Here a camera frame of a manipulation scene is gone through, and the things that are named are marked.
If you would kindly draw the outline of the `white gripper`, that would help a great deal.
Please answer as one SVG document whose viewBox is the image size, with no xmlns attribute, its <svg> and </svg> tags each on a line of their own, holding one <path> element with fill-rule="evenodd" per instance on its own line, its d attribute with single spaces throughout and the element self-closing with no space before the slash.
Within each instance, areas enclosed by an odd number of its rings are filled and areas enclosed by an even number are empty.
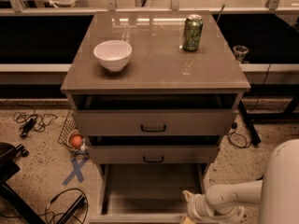
<svg viewBox="0 0 299 224">
<path fill-rule="evenodd" d="M 179 224 L 196 224 L 195 221 L 203 221 L 204 217 L 207 217 L 205 196 L 193 194 L 188 190 L 183 190 L 182 194 L 187 201 L 189 216 L 182 217 Z"/>
</svg>

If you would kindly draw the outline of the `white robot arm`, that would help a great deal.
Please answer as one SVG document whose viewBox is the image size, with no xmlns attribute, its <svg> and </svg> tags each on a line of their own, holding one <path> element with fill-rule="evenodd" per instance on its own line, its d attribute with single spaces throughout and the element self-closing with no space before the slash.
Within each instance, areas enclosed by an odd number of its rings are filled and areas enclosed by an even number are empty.
<svg viewBox="0 0 299 224">
<path fill-rule="evenodd" d="M 299 224 L 299 140 L 277 146 L 263 178 L 240 184 L 219 184 L 204 194 L 183 192 L 187 215 L 180 224 L 206 220 L 239 224 L 245 208 L 259 206 L 258 224 Z"/>
</svg>

